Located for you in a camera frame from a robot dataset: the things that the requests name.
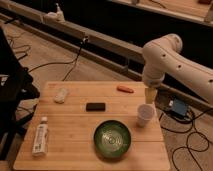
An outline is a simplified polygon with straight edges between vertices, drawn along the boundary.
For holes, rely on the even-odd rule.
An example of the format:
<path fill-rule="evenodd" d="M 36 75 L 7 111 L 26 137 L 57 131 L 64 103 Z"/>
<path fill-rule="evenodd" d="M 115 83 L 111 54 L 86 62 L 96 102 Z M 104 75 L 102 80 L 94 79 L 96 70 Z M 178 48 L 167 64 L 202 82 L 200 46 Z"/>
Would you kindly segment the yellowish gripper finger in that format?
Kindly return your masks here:
<path fill-rule="evenodd" d="M 155 88 L 145 89 L 145 100 L 147 104 L 152 104 L 155 101 L 157 90 Z"/>

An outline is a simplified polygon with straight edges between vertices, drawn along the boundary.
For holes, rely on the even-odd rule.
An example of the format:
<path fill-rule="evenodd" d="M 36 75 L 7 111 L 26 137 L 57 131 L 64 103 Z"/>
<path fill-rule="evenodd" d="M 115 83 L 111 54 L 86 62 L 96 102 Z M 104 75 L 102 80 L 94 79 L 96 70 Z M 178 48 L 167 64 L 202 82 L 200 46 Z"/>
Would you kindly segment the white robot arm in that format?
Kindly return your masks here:
<path fill-rule="evenodd" d="M 148 87 L 159 87 L 168 74 L 213 105 L 213 69 L 181 56 L 182 46 L 177 34 L 147 42 L 142 48 L 143 82 Z"/>

